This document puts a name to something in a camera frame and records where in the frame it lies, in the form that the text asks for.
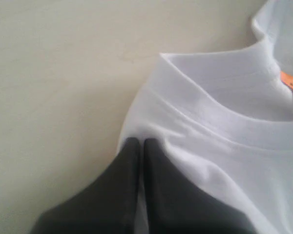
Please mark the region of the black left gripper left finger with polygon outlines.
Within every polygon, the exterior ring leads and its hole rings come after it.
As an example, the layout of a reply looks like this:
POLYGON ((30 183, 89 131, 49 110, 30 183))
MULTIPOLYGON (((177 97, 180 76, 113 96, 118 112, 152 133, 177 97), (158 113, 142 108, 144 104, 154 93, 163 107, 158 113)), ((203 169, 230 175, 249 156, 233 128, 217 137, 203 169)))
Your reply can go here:
POLYGON ((140 143, 128 138, 88 187, 43 213, 33 234, 132 234, 140 169, 140 143))

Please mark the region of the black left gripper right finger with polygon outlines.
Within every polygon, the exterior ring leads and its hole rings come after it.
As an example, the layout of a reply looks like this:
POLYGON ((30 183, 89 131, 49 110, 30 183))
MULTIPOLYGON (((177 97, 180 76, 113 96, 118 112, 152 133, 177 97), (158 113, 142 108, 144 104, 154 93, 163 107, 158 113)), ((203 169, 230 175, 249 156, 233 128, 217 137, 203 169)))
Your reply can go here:
POLYGON ((144 141, 144 185, 151 234, 251 234, 248 217, 191 183, 156 139, 144 141))

